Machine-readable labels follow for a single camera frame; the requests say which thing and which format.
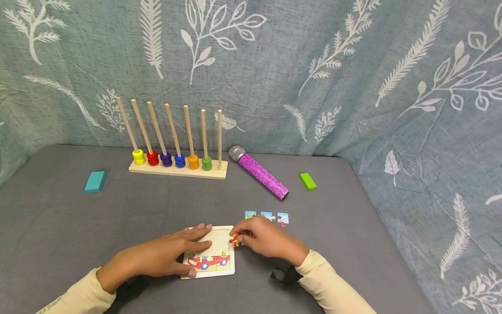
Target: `hand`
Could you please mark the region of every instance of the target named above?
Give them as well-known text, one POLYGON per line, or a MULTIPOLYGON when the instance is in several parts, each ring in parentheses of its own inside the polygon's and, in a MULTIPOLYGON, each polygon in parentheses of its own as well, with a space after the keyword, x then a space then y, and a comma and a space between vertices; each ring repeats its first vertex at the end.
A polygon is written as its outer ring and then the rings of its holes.
POLYGON ((98 270, 97 279, 105 291, 113 293, 122 283, 137 275, 180 275, 194 278, 195 270, 176 262, 176 259, 185 252, 199 252, 209 248, 211 241, 197 240, 207 235, 211 229, 211 224, 199 224, 195 228, 185 228, 125 249, 98 270))
POLYGON ((305 243, 288 235, 264 216, 240 221, 230 235, 246 231, 251 231, 252 235, 241 234, 238 240, 263 256, 279 257, 293 266, 300 266, 309 254, 305 243))

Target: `beige sleeve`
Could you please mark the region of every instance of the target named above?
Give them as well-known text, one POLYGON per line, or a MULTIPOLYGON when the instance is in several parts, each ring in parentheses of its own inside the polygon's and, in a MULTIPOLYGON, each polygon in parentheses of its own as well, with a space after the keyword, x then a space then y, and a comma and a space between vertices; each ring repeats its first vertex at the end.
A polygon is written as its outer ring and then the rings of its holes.
POLYGON ((64 295, 36 314, 102 314, 115 301, 115 293, 103 290, 96 278, 98 269, 91 270, 64 295))
POLYGON ((321 254, 310 250, 296 271, 303 276, 300 285, 317 300, 326 314, 376 314, 321 254))

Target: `red car picture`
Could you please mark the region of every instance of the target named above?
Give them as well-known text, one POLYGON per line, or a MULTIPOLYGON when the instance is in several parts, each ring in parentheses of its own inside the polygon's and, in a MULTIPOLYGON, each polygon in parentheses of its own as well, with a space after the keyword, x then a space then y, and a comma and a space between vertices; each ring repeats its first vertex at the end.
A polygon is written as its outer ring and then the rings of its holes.
POLYGON ((188 264, 194 266, 195 270, 207 270, 214 265, 226 266, 230 262, 230 255, 190 257, 188 264))

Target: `microphone handle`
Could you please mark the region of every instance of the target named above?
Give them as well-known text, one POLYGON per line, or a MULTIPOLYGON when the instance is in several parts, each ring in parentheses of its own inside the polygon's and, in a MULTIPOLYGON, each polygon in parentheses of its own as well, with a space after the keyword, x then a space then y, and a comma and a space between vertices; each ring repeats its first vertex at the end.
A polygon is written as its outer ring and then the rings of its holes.
POLYGON ((272 192, 272 194, 279 200, 283 200, 286 196, 288 196, 289 190, 249 154, 244 154, 239 159, 239 164, 253 177, 255 177, 256 180, 263 184, 270 192, 272 192))

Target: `teal fabric backdrop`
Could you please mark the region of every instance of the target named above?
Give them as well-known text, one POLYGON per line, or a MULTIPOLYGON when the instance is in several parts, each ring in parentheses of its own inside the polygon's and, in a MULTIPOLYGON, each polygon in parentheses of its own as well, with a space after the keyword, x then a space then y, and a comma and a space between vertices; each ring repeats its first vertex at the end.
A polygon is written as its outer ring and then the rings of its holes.
POLYGON ((452 0, 0 0, 0 183, 48 144, 347 158, 438 313, 502 313, 502 5, 452 0))

